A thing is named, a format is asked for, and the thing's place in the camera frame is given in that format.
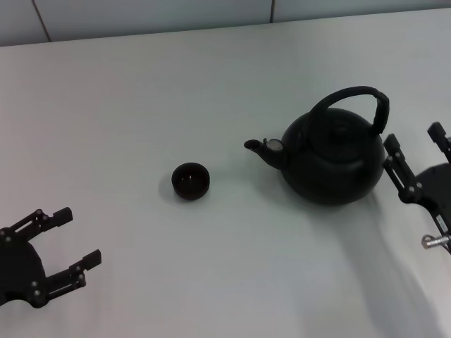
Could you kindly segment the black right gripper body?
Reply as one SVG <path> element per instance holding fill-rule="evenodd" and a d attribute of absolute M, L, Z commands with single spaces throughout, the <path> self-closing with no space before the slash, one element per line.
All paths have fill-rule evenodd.
<path fill-rule="evenodd" d="M 439 236 L 424 235 L 421 243 L 425 249 L 443 247 L 450 253 L 450 164 L 435 165 L 416 176 L 416 193 L 399 193 L 405 204 L 424 207 L 438 228 Z"/>

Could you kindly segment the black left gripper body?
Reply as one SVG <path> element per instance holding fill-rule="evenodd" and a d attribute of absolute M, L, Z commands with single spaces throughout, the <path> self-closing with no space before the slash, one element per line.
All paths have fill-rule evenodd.
<path fill-rule="evenodd" d="M 25 301 L 33 308 L 47 305 L 46 275 L 34 247 L 10 228 L 1 229 L 1 305 Z"/>

